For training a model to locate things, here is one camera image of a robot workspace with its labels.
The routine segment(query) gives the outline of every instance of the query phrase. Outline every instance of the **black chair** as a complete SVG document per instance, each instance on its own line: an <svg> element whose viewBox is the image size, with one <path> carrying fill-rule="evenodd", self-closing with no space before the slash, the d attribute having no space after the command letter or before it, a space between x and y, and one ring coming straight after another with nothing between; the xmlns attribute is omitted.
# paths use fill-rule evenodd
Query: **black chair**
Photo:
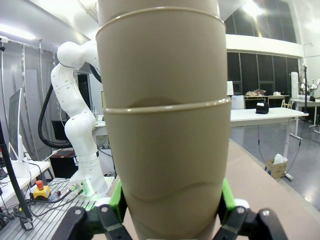
<svg viewBox="0 0 320 240"><path fill-rule="evenodd" d="M64 127L64 125L66 125L66 122L67 121L61 122L60 120L52 120L51 121L55 139L69 142L69 139L66 136L65 127Z"/></svg>

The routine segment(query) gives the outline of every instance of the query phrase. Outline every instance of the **ceiling light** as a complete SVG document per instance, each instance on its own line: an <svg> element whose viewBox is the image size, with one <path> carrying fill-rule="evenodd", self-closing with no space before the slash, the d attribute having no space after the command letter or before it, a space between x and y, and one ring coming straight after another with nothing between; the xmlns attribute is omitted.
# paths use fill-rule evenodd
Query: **ceiling light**
<svg viewBox="0 0 320 240"><path fill-rule="evenodd" d="M32 35L29 32L22 31L20 29L17 29L17 28L14 28L14 27L11 27L11 26L8 26L5 24L0 24L0 31L5 32L7 34L15 35L20 38L29 39L29 40L36 38L36 36Z"/></svg>
<svg viewBox="0 0 320 240"><path fill-rule="evenodd" d="M258 5L255 4L252 0L248 0L243 5L243 10L252 17L256 17L263 13L263 10L258 7Z"/></svg>

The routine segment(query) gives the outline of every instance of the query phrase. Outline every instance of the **black stand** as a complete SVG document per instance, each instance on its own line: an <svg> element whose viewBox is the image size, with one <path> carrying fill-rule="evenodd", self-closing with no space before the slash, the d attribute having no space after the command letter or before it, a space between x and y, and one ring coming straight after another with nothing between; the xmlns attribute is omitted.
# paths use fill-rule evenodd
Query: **black stand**
<svg viewBox="0 0 320 240"><path fill-rule="evenodd" d="M17 182L17 178L16 178L16 175L15 175L14 169L13 169L13 167L11 165L11 160L10 160L10 157L9 157L8 148L7 148L7 145L6 145L6 142L5 142L4 133L2 131L1 121L0 121L0 148L1 148L1 151L2 151L2 156L3 156L4 162L5 162L6 170L7 170L7 173L9 175L10 181L12 183L15 195L18 198L18 201L20 203L20 206L21 206L21 208L23 210L23 213L25 215L25 218L26 218L24 220L23 220L23 218L20 218L21 226L26 231L31 230L31 229L34 228L33 225L32 225L32 222L31 222L32 215L31 215L31 213L30 213L30 211L28 209L28 206L26 204L24 196L21 193L21 190L20 190L19 184Z"/></svg>
<svg viewBox="0 0 320 240"><path fill-rule="evenodd" d="M307 112L307 91L308 91L308 81L307 81L307 67L304 66L304 113L308 113Z"/></svg>

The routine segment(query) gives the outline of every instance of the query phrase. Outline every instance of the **cup stack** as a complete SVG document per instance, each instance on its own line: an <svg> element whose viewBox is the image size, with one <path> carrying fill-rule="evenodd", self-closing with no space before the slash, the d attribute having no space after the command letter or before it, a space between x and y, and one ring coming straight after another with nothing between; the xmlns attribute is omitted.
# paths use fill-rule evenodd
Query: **cup stack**
<svg viewBox="0 0 320 240"><path fill-rule="evenodd" d="M139 239L207 239L230 134L217 0L98 0L115 168Z"/></svg>

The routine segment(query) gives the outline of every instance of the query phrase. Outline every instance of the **white robotic arm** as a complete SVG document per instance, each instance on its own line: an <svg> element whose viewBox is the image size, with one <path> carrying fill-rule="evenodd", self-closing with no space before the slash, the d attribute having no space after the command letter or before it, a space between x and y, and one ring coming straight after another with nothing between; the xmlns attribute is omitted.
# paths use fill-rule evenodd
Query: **white robotic arm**
<svg viewBox="0 0 320 240"><path fill-rule="evenodd" d="M84 186L88 197L103 194L108 185L92 136L96 119L82 98L74 76L75 70L85 62L99 70L97 43L94 40L83 45L66 42L58 48L57 57L60 63L51 72L51 83L61 108L70 116L64 130L73 146L79 167L70 179L70 186Z"/></svg>

